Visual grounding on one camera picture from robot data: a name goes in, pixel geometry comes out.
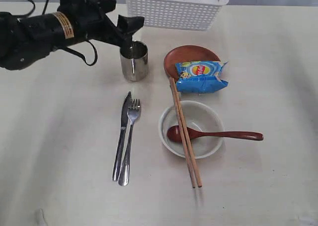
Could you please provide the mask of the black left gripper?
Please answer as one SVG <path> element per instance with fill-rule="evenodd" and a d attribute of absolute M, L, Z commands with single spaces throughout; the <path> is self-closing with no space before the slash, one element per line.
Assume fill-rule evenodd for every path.
<path fill-rule="evenodd" d="M 74 31 L 74 37 L 65 40 L 62 46 L 68 47 L 91 39 L 119 46 L 120 52 L 133 46 L 133 35 L 144 26 L 144 17 L 118 15 L 115 26 L 106 14 L 115 10 L 116 0 L 87 2 L 91 10 L 84 13 L 61 11 L 71 22 Z"/>

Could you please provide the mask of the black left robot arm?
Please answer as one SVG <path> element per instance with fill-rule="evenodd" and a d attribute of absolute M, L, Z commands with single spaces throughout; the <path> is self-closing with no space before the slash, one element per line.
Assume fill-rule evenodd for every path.
<path fill-rule="evenodd" d="M 107 13 L 116 0 L 60 0 L 56 12 L 27 18 L 0 14 L 0 66 L 23 70 L 51 52 L 63 50 L 82 60 L 85 56 L 70 47 L 97 40 L 122 47 L 144 26 L 141 16 L 118 16 L 114 24 Z"/>

